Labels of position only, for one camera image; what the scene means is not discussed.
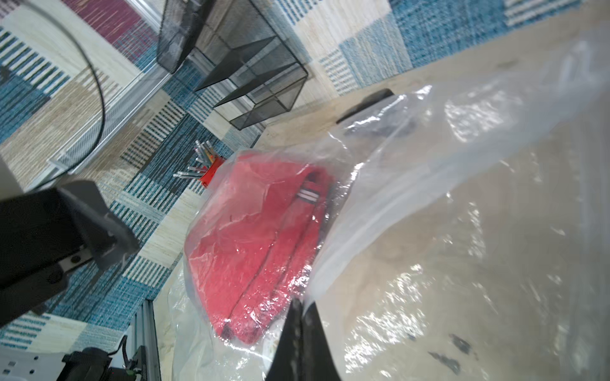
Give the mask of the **clear plastic vacuum bag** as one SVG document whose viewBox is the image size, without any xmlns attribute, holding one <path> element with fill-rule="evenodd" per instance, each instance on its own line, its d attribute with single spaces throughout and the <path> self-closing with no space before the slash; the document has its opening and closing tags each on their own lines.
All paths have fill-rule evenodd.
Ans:
<svg viewBox="0 0 610 381">
<path fill-rule="evenodd" d="M 608 24 L 539 69 L 427 85 L 229 160 L 247 151 L 335 179 L 295 298 L 339 380 L 609 378 Z M 256 343 L 222 339 L 185 252 L 169 302 L 173 379 L 265 380 L 291 302 Z"/>
</svg>

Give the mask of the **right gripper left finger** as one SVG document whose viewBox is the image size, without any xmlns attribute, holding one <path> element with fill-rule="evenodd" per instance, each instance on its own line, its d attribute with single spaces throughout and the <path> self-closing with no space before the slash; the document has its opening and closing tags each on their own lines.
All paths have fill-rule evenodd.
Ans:
<svg viewBox="0 0 610 381">
<path fill-rule="evenodd" d="M 1 202 L 1 324 L 68 289 L 68 278 L 92 262 L 100 271 L 139 248 L 98 187 L 79 180 Z"/>
</svg>

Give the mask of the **red trousers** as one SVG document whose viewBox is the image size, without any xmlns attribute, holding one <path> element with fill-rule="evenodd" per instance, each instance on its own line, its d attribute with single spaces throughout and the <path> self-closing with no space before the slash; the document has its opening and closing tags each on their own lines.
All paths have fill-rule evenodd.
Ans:
<svg viewBox="0 0 610 381">
<path fill-rule="evenodd" d="M 219 167 L 184 252 L 220 338 L 256 343 L 305 288 L 334 182 L 322 165 L 256 151 Z"/>
</svg>

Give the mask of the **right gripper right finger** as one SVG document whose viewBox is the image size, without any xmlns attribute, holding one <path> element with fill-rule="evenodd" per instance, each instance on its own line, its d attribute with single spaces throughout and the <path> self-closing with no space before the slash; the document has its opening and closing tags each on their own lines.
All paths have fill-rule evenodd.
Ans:
<svg viewBox="0 0 610 381">
<path fill-rule="evenodd" d="M 339 379 L 316 304 L 294 298 L 265 380 Z"/>
</svg>

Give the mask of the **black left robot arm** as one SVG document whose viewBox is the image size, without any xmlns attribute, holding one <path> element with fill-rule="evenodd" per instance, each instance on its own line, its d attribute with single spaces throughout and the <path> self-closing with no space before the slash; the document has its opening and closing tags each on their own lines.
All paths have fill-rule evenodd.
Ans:
<svg viewBox="0 0 610 381">
<path fill-rule="evenodd" d="M 57 381 L 135 381 L 146 380 L 143 363 L 140 360 L 130 360 L 127 357 L 127 335 L 119 341 L 117 349 L 105 352 L 102 349 L 87 347 L 83 351 L 75 351 L 64 355 L 64 368 Z M 111 366 L 114 356 L 121 354 L 124 366 Z"/>
</svg>

